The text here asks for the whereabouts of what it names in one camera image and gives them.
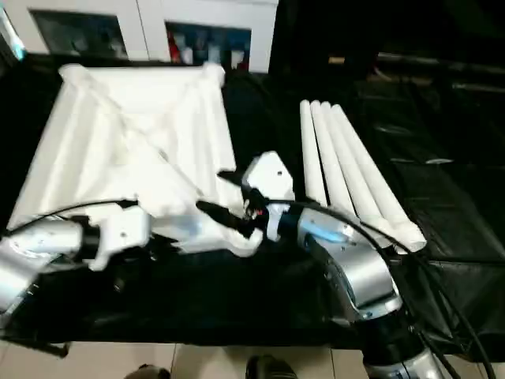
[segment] cabinet door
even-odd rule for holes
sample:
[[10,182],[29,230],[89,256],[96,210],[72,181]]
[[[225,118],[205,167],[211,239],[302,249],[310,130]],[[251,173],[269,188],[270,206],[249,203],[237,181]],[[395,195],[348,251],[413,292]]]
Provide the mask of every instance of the cabinet door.
[[147,59],[136,0],[3,0],[28,52]]
[[255,72],[268,71],[277,3],[138,0],[151,58],[221,64],[227,60],[226,64]]

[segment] white cylinder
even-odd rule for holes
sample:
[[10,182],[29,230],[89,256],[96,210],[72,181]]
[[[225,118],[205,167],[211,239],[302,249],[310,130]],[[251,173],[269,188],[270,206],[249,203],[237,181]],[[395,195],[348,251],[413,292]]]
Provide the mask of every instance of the white cylinder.
[[323,173],[317,152],[316,134],[307,100],[300,103],[301,121],[301,152],[303,154],[303,175],[305,178],[305,194],[324,207],[327,206],[324,192]]
[[353,203],[350,200],[349,191],[347,190],[339,160],[337,159],[333,145],[331,144],[330,135],[324,123],[319,101],[313,101],[310,104],[310,110],[312,111],[312,119],[314,120],[314,129],[316,130],[317,144],[321,155],[321,163],[323,164],[330,203],[332,206],[341,208],[354,215]]
[[[394,236],[391,225],[380,214],[380,210],[368,189],[365,178],[363,178],[360,168],[353,157],[353,153],[340,133],[340,129],[331,112],[331,105],[323,103],[321,110],[357,216],[361,221],[376,227],[388,235]],[[388,246],[390,243],[381,238],[381,245]]]
[[412,251],[418,251],[425,247],[426,239],[424,235],[421,233],[419,227],[410,221],[407,214],[405,214],[405,211],[380,173],[379,168],[373,162],[372,157],[363,145],[363,142],[361,142],[360,137],[350,124],[342,108],[339,105],[334,105],[331,111],[338,122],[342,135],[353,153],[380,212],[395,229],[396,238]]

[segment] glass door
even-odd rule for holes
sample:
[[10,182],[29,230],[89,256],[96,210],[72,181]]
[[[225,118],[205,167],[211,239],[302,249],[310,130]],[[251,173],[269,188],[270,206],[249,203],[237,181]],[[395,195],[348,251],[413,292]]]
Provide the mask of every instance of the glass door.
[[147,59],[136,0],[4,0],[26,50]]
[[138,0],[151,58],[268,71],[278,0]]

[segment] shoe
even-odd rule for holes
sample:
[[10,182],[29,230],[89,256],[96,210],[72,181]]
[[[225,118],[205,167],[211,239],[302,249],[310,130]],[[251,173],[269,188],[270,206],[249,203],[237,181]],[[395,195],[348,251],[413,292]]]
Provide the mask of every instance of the shoe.
[[271,355],[253,356],[247,362],[245,379],[297,379],[290,365]]
[[142,365],[125,379],[170,379],[170,372],[153,365]]

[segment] black table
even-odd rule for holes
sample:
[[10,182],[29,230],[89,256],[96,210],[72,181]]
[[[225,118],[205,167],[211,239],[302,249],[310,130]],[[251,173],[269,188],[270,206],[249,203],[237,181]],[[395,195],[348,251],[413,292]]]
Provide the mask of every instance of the black table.
[[[4,149],[0,205],[12,212],[58,94],[58,67],[149,66],[29,55],[0,80]],[[491,358],[505,350],[505,136],[503,94],[352,82],[328,77],[232,73],[223,98],[239,168],[275,150],[305,195],[299,102],[340,103],[391,188],[428,239],[423,254],[469,318]],[[452,163],[441,163],[451,159]],[[105,272],[45,275],[19,309],[6,337],[194,344],[320,345],[357,348],[355,335],[331,321],[336,305],[320,268],[289,242],[266,243],[247,259],[226,251],[179,256],[159,242],[156,262],[118,262]],[[467,345],[457,317],[418,268],[396,270],[424,327],[447,353],[458,352],[447,323]],[[121,284],[121,291],[114,289]]]

